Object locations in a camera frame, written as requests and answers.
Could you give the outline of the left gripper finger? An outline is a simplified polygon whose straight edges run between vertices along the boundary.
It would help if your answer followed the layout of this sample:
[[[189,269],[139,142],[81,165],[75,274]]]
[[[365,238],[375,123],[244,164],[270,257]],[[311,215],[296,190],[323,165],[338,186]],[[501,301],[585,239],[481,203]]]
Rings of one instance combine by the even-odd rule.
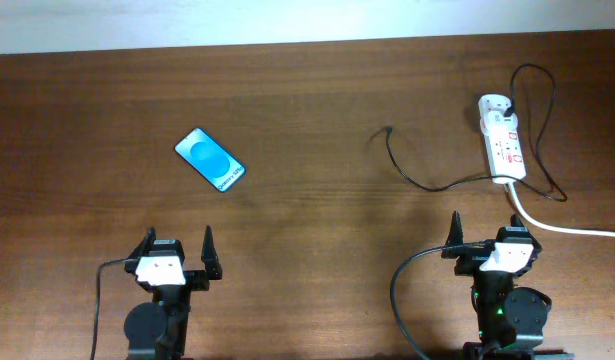
[[[212,229],[209,225],[207,225],[205,229],[201,251],[201,261],[205,266],[205,272],[209,280],[222,279],[223,270],[215,249]]]
[[[141,258],[143,256],[146,256],[150,252],[155,240],[156,240],[155,228],[150,227],[147,231],[147,234],[141,241],[141,243],[136,247],[136,257]]]

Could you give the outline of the blue screen smartphone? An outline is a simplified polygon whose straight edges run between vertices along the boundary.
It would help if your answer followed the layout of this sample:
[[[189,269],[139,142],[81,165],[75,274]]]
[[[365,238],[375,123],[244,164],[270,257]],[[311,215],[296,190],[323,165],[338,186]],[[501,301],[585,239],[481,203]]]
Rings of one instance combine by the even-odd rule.
[[[183,137],[174,151],[221,193],[230,190],[246,174],[245,166],[201,128]]]

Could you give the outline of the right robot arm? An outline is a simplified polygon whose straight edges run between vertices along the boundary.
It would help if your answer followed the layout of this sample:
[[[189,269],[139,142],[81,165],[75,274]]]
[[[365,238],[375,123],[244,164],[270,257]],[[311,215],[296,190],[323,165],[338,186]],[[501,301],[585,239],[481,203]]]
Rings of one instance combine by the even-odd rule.
[[[441,252],[456,261],[454,274],[473,279],[471,303],[477,315],[477,342],[463,345],[461,359],[533,359],[544,341],[543,327],[552,300],[544,293],[519,287],[515,280],[526,274],[542,246],[518,216],[501,227],[496,237],[466,243],[460,215],[452,214],[450,230]]]

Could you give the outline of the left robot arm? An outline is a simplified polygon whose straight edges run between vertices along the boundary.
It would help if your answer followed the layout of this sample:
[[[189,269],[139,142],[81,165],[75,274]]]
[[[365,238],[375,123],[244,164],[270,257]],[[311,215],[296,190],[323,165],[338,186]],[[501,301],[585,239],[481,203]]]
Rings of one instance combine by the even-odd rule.
[[[205,228],[201,270],[183,268],[185,254],[177,239],[158,240],[149,229],[130,253],[124,270],[152,295],[126,316],[124,333],[130,359],[181,359],[185,353],[191,294],[207,291],[223,276],[212,229]]]

